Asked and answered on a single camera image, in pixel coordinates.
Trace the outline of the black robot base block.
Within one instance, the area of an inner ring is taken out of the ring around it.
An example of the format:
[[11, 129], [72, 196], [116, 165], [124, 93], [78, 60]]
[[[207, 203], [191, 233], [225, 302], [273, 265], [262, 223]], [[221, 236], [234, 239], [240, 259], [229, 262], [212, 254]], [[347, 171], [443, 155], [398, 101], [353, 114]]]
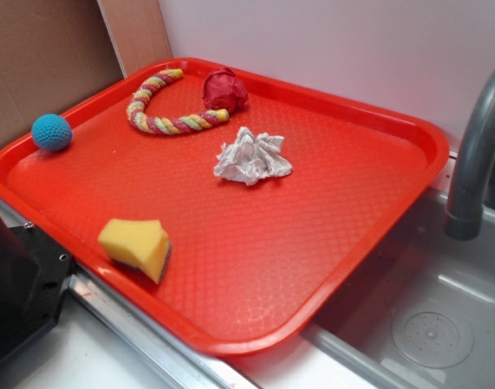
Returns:
[[0, 366], [56, 326], [73, 265], [42, 229], [0, 216]]

